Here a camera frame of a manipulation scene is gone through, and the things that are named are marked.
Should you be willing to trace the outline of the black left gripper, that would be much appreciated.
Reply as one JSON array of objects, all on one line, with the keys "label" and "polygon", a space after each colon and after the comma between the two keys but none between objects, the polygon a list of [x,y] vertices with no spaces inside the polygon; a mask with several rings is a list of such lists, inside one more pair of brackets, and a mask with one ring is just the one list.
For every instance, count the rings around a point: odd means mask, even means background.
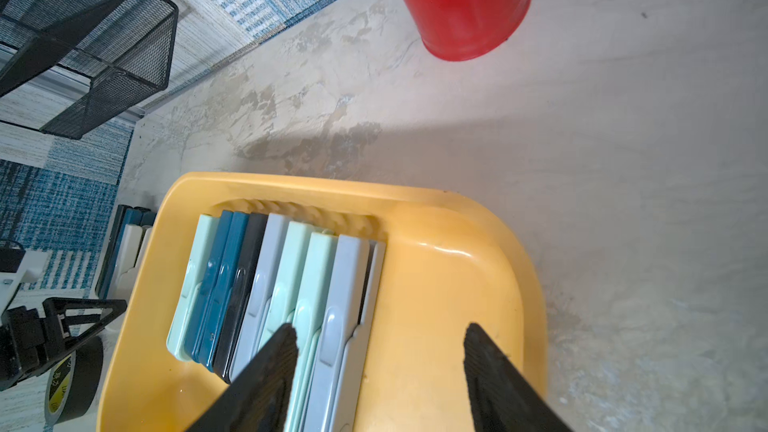
[{"label": "black left gripper", "polygon": [[37,309],[7,309],[1,317],[1,389],[46,371],[47,354],[70,354],[127,310],[125,299],[52,297]]}]

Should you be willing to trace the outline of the yellow plastic storage tray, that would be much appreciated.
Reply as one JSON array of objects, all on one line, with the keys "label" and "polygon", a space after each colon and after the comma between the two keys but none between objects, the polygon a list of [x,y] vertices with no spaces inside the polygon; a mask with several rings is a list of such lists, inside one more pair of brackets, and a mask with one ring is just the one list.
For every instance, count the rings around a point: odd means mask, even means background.
[{"label": "yellow plastic storage tray", "polygon": [[193,172],[169,189],[112,356],[101,431],[183,431],[225,391],[166,337],[198,219],[276,212],[386,245],[353,429],[470,431],[464,337],[477,323],[547,392],[546,304],[513,232],[459,194],[263,174]]}]

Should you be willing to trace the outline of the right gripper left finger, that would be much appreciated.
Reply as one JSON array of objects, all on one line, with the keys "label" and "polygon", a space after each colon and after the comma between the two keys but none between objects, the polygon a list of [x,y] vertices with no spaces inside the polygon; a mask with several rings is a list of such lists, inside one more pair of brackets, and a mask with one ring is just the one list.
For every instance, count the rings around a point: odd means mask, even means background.
[{"label": "right gripper left finger", "polygon": [[285,323],[272,335],[191,431],[282,431],[298,359],[297,335]]}]

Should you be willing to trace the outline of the black pruning pliers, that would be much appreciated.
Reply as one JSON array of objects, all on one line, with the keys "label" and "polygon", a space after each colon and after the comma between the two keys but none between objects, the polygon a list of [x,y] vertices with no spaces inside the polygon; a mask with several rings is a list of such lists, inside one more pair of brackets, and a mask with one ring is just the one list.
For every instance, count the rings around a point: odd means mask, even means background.
[{"label": "black pruning pliers", "polygon": [[234,361],[239,332],[248,294],[251,291],[267,220],[268,216],[265,214],[251,213],[241,240],[237,267],[213,361],[214,372],[226,383],[231,382],[230,369]]}]

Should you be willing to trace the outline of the grey pruning pliers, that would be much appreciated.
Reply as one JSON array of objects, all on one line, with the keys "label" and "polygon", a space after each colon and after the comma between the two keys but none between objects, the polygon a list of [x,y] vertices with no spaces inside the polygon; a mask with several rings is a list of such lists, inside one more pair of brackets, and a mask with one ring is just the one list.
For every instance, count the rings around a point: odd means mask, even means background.
[{"label": "grey pruning pliers", "polygon": [[285,215],[271,213],[268,217],[237,347],[229,370],[231,383],[258,351],[289,222],[290,218]]}]

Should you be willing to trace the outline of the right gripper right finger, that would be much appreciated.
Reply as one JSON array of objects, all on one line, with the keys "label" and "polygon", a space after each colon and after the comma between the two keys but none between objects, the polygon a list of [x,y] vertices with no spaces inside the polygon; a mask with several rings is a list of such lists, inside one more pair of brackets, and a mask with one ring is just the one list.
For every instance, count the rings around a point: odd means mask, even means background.
[{"label": "right gripper right finger", "polygon": [[504,352],[477,323],[464,338],[464,372],[477,431],[568,431]]}]

